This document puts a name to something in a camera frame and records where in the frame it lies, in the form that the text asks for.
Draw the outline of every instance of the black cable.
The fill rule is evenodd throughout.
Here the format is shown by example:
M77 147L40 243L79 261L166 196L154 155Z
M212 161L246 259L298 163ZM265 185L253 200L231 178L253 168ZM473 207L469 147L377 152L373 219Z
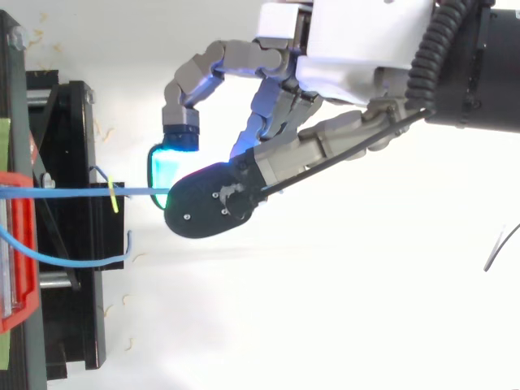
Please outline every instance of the black cable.
M436 90L453 41L476 0L444 0L430 25L409 71L406 108L436 111Z
M262 198L269 197L270 195L274 195L275 193L279 193L280 191L286 189L287 187L299 183L305 179L310 178L311 176L314 176L322 171L325 171L326 169L335 166L338 163L343 162L347 158L351 158L354 155L358 154L359 152L369 148L373 144L375 144L378 141L381 141L383 138L388 137L392 134L397 133L402 128L406 128L415 122L418 122L421 119L428 118L432 113L429 110L423 110L419 111L417 114L411 115L406 119L403 119L399 122L396 122L394 124L391 124L387 128L385 128L382 132L378 132L374 136L371 136L370 138L367 138L363 142L355 145L354 147L346 150L343 153L338 154L337 156L334 156L332 158L329 158L327 161L322 162L321 164L317 165L316 167L312 167L305 172L300 173L299 175L296 175L294 177L291 177L290 179L284 180L279 182L278 184L275 184L271 187L265 188L260 192L260 195Z
M500 244L500 246L496 249L495 253L489 258L489 260L487 260L486 266L484 267L486 272L489 271L496 257L501 252L502 248L504 248L504 245L507 244L507 241L509 241L512 236L514 236L514 233L516 233L518 229L520 229L520 224L515 229L513 229L513 231L505 238L505 240L502 241L502 244Z

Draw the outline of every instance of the wood shaving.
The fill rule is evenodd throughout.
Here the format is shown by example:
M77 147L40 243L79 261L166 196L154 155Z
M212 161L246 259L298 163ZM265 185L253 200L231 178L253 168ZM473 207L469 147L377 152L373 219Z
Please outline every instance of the wood shaving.
M147 253L139 253L136 257L133 258L132 262L136 262L138 258L141 258L146 255L147 255Z
M105 310L105 315L104 315L105 318L108 317L108 312L111 311L111 308L113 308L113 307L114 307L114 305L110 305L110 306L108 306L108 307L106 308L106 310Z
M122 299L122 301L123 301L123 306L126 306L126 305L127 305L127 299L128 299L129 297L131 297L130 294L123 295L123 299Z
M29 50L31 47L37 45L38 43L40 43L42 39L43 39L43 37L39 37L35 41L29 41L29 44L27 46L27 50Z
M108 140L111 138L111 134L112 134L112 132L113 132L114 130L115 130L114 128L109 128L109 129L106 131L106 134L105 134L105 136L103 137L103 143L108 142Z
M43 65L41 65L41 63L37 63L37 66L40 67L40 69L43 72L44 75L46 75L47 73L49 73L51 70L52 70L52 63L48 66L48 67L44 67Z
M101 127L99 126L99 122L97 119L94 120L94 127L96 128L96 133L103 138L103 133L101 132Z
M130 346L124 350L124 352L128 352L130 349L133 348L133 341L134 339L130 339Z

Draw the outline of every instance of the black metal frame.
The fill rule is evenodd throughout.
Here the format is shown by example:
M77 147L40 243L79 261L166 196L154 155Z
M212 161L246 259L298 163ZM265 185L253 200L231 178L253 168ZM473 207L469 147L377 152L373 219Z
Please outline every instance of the black metal frame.
M11 119L10 171L33 176L35 186L41 186L44 173L60 188L104 186L90 170L96 163L89 86L82 81L60 85L57 71L26 75L24 52L7 40L15 26L0 11L0 118ZM47 104L28 110L27 86L51 89ZM40 146L34 161L31 137ZM117 197L117 202L118 214L109 198L36 201L38 249L74 259L122 254L124 198ZM99 368L106 359L102 271L123 266L66 270L71 288L42 290L41 307L11 331L10 365L0 371L0 388L45 390L47 380L67 377L67 362ZM63 269L41 264L40 272L45 271Z
M7 35L18 24L0 11L0 118L11 119L10 171L31 176L24 52L9 46ZM11 332L9 370L0 371L0 388L45 390L46 356L41 308Z
M29 108L32 135L45 166L42 171L35 165L35 184L46 172L58 188L106 186L95 184L96 173L91 170L96 162L89 86L82 81L58 84L56 72L31 71L27 77L29 90L34 85L50 89L45 106ZM40 250L56 255L65 251L74 259L122 254L124 198L117 197L117 202L118 214L107 198L37 201ZM54 223L46 218L48 211ZM122 267L118 263L96 270L69 270L76 285L41 292L48 380L67 378L67 362L84 361L87 370L95 370L106 360L102 271ZM58 271L47 265L41 270Z

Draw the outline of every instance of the yellow wire tip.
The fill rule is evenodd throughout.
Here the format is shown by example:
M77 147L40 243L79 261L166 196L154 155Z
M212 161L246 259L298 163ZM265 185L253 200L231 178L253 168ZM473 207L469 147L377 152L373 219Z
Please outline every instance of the yellow wire tip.
M117 199L115 198L114 192L114 181L112 180L112 176L108 176L108 189L110 190L110 200L112 201L112 209L117 214L119 213L119 207L117 206Z

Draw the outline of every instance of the coiled black cable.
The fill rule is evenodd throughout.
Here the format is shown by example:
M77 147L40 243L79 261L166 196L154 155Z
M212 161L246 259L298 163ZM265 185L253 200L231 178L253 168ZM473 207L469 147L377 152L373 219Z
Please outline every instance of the coiled black cable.
M409 72L407 109L426 109L435 114L440 73L455 36L476 1L446 0L435 10Z

